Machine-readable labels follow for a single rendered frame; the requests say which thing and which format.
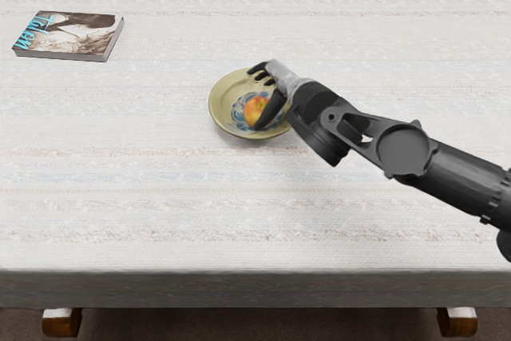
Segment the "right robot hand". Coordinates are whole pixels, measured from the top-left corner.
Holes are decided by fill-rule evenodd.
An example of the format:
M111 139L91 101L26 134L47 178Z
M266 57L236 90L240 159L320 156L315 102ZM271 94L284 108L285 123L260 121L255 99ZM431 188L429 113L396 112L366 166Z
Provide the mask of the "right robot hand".
M275 118L287 101L292 101L298 88L309 82L310 79L299 77L275 59L261 62L247 71L248 75L254 73L258 73L255 78L257 81L269 77L264 84L275 85L269 102L254 124L255 130L261 130Z

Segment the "beige plate with blue pattern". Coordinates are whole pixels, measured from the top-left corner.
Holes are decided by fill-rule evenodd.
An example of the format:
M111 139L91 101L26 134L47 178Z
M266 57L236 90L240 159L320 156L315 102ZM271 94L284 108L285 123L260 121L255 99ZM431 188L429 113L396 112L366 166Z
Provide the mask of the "beige plate with blue pattern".
M209 112L217 125L235 137L263 140L277 137L289 131L286 121L288 104L260 131L254 130L244 119L244 106L253 97L269 99L275 88L256 81L255 74L247 74L248 68L237 69L223 76L213 87L208 99Z

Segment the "orange red peach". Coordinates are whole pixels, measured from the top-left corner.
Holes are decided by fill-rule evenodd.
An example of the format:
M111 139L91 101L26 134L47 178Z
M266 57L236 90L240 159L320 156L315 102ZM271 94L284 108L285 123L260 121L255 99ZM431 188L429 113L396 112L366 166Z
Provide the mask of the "orange red peach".
M249 126L252 128L256 126L256 122L259 120L268 102L269 98L267 97L255 96L245 103L243 115L244 120Z

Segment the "paperback book with photo cover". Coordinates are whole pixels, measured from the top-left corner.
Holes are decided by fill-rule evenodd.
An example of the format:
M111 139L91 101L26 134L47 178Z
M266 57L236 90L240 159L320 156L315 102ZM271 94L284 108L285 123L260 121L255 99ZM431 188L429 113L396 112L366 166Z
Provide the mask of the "paperback book with photo cover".
M124 24L115 14L40 10L12 50L18 57L106 62Z

